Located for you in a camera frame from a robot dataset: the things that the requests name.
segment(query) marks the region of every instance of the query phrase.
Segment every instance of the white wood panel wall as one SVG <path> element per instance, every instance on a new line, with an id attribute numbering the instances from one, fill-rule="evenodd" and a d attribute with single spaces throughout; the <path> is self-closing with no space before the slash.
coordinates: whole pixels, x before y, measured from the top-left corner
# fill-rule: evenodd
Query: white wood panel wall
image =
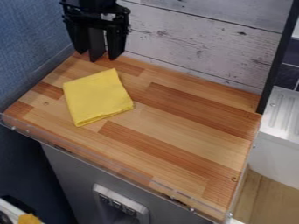
<path id="1" fill-rule="evenodd" d="M 132 10 L 128 56 L 260 93 L 291 0 L 121 0 L 119 4 Z"/>

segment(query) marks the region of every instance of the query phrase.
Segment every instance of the yellow cloth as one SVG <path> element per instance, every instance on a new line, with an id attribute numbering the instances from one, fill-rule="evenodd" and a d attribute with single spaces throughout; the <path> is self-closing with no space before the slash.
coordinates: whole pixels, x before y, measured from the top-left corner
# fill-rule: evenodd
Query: yellow cloth
<path id="1" fill-rule="evenodd" d="M 65 82 L 63 90 L 77 127 L 134 107 L 115 69 Z"/>
<path id="2" fill-rule="evenodd" d="M 25 213 L 18 217 L 18 224 L 41 224 L 41 221 L 31 213 Z"/>

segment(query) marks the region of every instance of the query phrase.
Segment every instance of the white vent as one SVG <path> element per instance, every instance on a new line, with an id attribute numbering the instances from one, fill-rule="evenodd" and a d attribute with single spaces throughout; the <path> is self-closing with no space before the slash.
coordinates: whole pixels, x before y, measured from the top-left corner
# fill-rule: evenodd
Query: white vent
<path id="1" fill-rule="evenodd" d="M 273 88 L 260 132 L 299 144 L 299 92 Z"/>

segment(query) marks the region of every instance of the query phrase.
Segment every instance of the white appliance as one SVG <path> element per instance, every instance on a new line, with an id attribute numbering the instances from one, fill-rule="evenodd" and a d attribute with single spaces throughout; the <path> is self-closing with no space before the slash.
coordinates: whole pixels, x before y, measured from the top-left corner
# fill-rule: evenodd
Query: white appliance
<path id="1" fill-rule="evenodd" d="M 274 87 L 248 162 L 252 170 L 299 189 L 299 92 Z"/>

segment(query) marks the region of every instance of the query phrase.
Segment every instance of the wooden table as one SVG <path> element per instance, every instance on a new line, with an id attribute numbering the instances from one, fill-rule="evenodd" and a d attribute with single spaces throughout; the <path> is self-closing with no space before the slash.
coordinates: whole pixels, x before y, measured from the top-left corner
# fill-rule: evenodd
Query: wooden table
<path id="1" fill-rule="evenodd" d="M 62 84 L 112 67 L 135 109 L 76 128 Z M 30 124 L 36 138 L 222 221 L 259 125 L 258 100 L 134 59 L 91 63 L 74 54 L 11 105 L 4 120 L 21 131 Z"/>

